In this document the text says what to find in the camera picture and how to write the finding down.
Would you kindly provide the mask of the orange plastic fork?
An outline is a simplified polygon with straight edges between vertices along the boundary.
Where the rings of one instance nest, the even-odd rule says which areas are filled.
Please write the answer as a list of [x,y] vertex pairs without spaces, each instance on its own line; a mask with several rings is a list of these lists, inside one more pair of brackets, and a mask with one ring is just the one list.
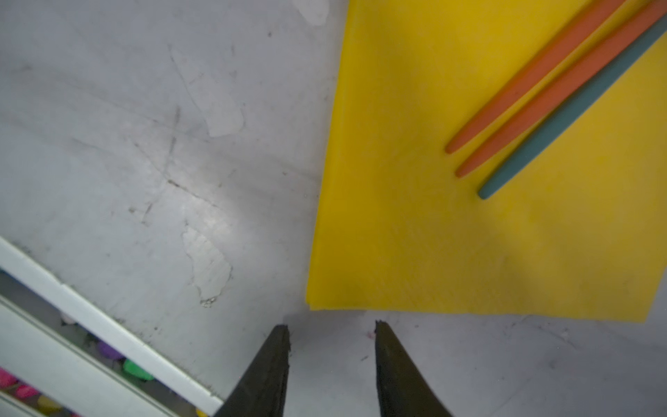
[[445,147],[446,153],[457,151],[502,116],[587,40],[623,3],[623,0],[593,1],[583,8],[453,136]]

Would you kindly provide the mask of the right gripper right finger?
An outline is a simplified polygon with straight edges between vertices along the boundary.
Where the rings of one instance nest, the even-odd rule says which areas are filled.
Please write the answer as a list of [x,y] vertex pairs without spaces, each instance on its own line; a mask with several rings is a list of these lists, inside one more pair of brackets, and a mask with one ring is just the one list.
[[452,416],[385,321],[376,322],[375,358],[381,416]]

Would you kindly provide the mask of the teal plastic knife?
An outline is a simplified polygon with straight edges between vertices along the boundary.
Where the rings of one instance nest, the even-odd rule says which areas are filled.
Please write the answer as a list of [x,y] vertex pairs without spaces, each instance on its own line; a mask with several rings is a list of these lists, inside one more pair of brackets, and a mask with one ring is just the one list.
[[604,66],[591,80],[575,91],[554,113],[541,123],[529,137],[517,147],[499,168],[486,180],[478,191],[478,197],[486,200],[504,187],[521,170],[524,170],[537,156],[548,148],[558,137],[595,104],[625,72],[632,67],[651,46],[666,32],[666,18],[661,17],[656,24],[633,41],[609,64]]

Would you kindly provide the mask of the yellow paper napkin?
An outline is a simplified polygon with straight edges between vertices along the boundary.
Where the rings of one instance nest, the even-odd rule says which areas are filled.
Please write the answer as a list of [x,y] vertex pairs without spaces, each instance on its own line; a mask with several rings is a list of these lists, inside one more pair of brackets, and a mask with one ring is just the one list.
[[644,321],[666,269],[666,40],[479,168],[446,152],[584,1],[352,1],[314,310]]

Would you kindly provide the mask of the orange plastic spoon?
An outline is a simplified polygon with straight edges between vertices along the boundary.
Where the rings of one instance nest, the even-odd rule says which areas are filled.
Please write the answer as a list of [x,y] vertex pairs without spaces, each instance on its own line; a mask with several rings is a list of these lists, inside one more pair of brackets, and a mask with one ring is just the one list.
[[633,14],[615,31],[588,50],[575,64],[554,78],[523,108],[488,137],[455,171],[465,177],[498,154],[537,121],[554,111],[576,90],[591,80],[611,60],[637,40],[661,17],[666,16],[665,1],[651,1]]

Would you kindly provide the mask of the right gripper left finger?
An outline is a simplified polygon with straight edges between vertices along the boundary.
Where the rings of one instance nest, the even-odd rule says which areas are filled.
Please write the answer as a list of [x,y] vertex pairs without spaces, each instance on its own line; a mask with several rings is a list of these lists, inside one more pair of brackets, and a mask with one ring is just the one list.
[[283,416],[289,353],[288,326],[277,325],[215,417]]

